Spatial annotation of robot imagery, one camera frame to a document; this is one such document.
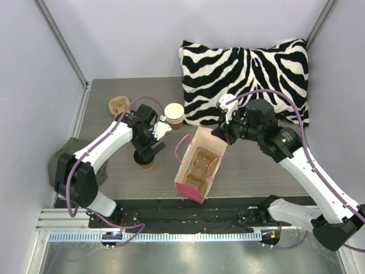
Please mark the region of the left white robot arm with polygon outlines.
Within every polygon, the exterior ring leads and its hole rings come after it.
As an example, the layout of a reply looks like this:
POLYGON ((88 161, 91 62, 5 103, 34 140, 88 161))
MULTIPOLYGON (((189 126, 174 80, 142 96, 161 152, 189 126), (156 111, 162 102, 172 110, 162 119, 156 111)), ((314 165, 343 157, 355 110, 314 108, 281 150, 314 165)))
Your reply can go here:
POLYGON ((141 166, 153 163, 155 155, 165 144, 161 139, 171 127, 164 116, 141 104, 136 111, 118 115, 112 124, 93 142, 81 150, 58 157, 54 191, 75 204, 102 215, 102 222, 110 228, 121 222, 120 207, 105 196, 98 187, 96 174, 102 165, 123 145, 131 143, 134 160, 141 166))

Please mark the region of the single brown paper cup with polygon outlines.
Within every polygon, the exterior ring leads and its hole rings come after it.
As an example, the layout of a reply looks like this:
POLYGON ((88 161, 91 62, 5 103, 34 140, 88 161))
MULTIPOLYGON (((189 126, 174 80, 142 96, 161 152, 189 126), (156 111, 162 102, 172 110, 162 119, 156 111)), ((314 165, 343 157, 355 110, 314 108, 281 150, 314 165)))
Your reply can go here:
POLYGON ((146 164, 146 165, 142 165, 142 168, 145 170, 151 169, 154 166, 155 161, 153 160, 152 162, 146 164))

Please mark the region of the pink paper gift bag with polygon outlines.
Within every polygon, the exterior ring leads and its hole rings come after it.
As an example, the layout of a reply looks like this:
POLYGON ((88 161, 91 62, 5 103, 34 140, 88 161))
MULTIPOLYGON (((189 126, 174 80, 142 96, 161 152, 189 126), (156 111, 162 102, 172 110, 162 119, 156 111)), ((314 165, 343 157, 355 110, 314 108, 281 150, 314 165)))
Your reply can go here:
POLYGON ((212 135, 212 129, 198 127, 194 135, 185 135, 176 145, 175 157, 180 163, 175 177, 178 194, 203 203, 224 158, 227 144, 212 135))

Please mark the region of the black plastic cup lid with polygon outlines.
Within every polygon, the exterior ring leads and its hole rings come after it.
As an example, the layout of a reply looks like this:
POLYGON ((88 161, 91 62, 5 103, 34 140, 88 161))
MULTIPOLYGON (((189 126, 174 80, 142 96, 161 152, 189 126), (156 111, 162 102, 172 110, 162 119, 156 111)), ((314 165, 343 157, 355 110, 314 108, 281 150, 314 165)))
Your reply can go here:
POLYGON ((137 151, 134 152, 133 154, 133 158, 134 158, 134 161, 140 165, 140 166, 147 166, 149 164, 151 164, 154 159, 155 159, 155 156, 146 156, 144 154, 140 154, 138 153, 137 151))

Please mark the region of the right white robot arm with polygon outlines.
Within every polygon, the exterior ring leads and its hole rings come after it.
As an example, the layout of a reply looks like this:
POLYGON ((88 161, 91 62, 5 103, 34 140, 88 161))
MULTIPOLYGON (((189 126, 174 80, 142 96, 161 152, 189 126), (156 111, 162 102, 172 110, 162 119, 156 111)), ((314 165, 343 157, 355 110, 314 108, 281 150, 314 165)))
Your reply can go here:
POLYGON ((260 223, 271 225, 281 221, 297 226, 312 233, 331 251, 337 251, 359 231, 364 224, 364 205, 345 200, 345 193, 314 164, 298 133, 278 124, 270 103, 264 99, 251 100, 242 114, 235 101, 220 98, 217 108, 222 114, 213 136, 229 145, 237 139, 256 142, 265 155, 296 178, 317 205, 310 209, 271 195, 258 206, 260 223))

